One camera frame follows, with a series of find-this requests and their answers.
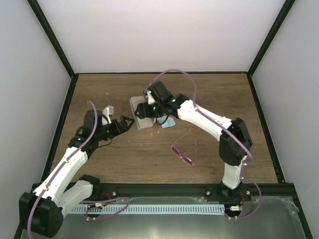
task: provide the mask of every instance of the black cable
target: black cable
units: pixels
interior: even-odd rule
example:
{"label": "black cable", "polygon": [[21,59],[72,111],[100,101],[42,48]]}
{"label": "black cable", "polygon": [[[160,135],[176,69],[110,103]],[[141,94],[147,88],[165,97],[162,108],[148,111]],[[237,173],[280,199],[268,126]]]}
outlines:
{"label": "black cable", "polygon": [[111,143],[112,143],[112,139],[110,139],[111,140],[111,142],[110,143],[107,143],[107,144],[104,144],[104,145],[101,145],[101,146],[99,146],[99,147],[97,147],[97,148],[101,148],[101,147],[104,147],[104,146],[108,146],[108,145],[110,145]]}
{"label": "black cable", "polygon": [[156,124],[158,124],[158,125],[165,124],[166,121],[168,120],[168,117],[169,117],[169,116],[166,116],[166,119],[165,119],[162,123],[158,123],[158,117],[156,117],[155,122],[156,122]]}
{"label": "black cable", "polygon": [[110,123],[110,122],[109,122],[109,119],[108,119],[104,114],[102,114],[102,117],[103,117],[104,119],[106,119],[106,121],[107,121],[108,123]]}
{"label": "black cable", "polygon": [[82,129],[83,129],[83,126],[79,127],[79,128],[76,130],[75,135],[78,135]]}

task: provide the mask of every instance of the wooden table surface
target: wooden table surface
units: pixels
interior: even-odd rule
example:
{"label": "wooden table surface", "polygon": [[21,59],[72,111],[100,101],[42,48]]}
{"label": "wooden table surface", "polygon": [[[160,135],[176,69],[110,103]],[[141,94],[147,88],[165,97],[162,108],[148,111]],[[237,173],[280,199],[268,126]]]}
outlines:
{"label": "wooden table surface", "polygon": [[[70,139],[89,109],[91,100],[97,109],[114,106],[113,119],[124,115],[133,118],[129,99],[141,96],[154,74],[94,74],[80,75],[63,127],[51,170],[61,160]],[[253,147],[254,161],[245,168],[245,177],[257,183],[277,183],[263,130],[245,74],[195,74],[197,103],[221,116],[243,119],[247,125]],[[193,85],[181,74],[162,76],[167,89],[174,95],[182,93],[192,97]],[[219,183],[224,163],[218,155],[218,142],[202,129],[183,120],[176,125],[138,130],[134,124],[130,131],[115,137],[109,146],[97,149],[88,162],[76,173],[73,181],[83,174],[100,178],[101,182],[122,183]],[[192,130],[177,143],[183,155],[195,159],[189,167],[176,156],[170,145]]]}

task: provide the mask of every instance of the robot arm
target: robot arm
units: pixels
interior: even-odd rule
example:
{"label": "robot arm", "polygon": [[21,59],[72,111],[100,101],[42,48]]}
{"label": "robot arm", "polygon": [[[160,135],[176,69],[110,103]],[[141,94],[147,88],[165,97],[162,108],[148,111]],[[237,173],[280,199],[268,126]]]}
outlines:
{"label": "robot arm", "polygon": [[70,140],[63,158],[55,169],[32,193],[24,193],[20,197],[19,214],[23,228],[27,229],[31,208],[40,196],[40,201],[32,217],[31,230],[51,238],[59,231],[65,216],[77,204],[87,198],[94,199],[94,197],[100,195],[100,180],[88,175],[82,176],[72,188],[65,190],[75,173],[99,147],[99,142],[112,140],[114,137],[127,132],[134,123],[133,119],[125,116],[121,116],[120,121],[111,120],[110,115],[112,114],[113,107],[106,107],[103,112],[97,111],[98,124],[93,137],[80,151],[67,159],[93,131],[94,111],[88,111],[84,117],[83,126],[77,130],[75,136]]}
{"label": "robot arm", "polygon": [[[230,190],[236,189],[240,183],[242,163],[246,160],[245,151],[219,126],[200,114],[194,108],[194,103],[188,97],[178,94],[175,97],[169,92],[162,82],[156,82],[148,87],[148,102],[140,103],[135,111],[135,116],[143,118],[156,118],[164,114],[174,116],[200,127],[216,138],[219,143],[219,156],[225,162],[223,185]],[[234,134],[249,150],[252,140],[247,127],[242,119],[231,120],[218,116],[200,106],[197,106],[205,115]]]}

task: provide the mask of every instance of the white backdrop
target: white backdrop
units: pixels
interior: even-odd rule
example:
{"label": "white backdrop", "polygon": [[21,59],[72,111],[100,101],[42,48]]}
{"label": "white backdrop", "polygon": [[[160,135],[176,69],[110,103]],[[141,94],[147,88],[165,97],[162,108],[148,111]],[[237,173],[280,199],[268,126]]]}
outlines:
{"label": "white backdrop", "polygon": [[18,201],[40,182],[70,77],[25,0],[0,0],[0,238],[13,238]]}
{"label": "white backdrop", "polygon": [[296,1],[253,75],[285,178],[319,239],[319,1]]}
{"label": "white backdrop", "polygon": [[247,71],[284,0],[38,0],[74,71]]}

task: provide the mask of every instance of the red wire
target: red wire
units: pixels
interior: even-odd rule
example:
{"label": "red wire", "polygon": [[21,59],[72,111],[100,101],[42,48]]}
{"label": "red wire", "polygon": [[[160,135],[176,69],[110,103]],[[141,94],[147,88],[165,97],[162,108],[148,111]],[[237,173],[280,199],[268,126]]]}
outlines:
{"label": "red wire", "polygon": [[101,193],[101,195],[106,195],[106,196],[108,196],[108,200],[111,199],[111,195],[108,194],[108,193],[106,193],[106,192]]}
{"label": "red wire", "polygon": [[243,194],[242,192],[240,192],[239,195],[240,195],[241,198],[243,199],[242,206],[243,206],[243,209],[244,209],[244,202],[245,202],[244,194]]}

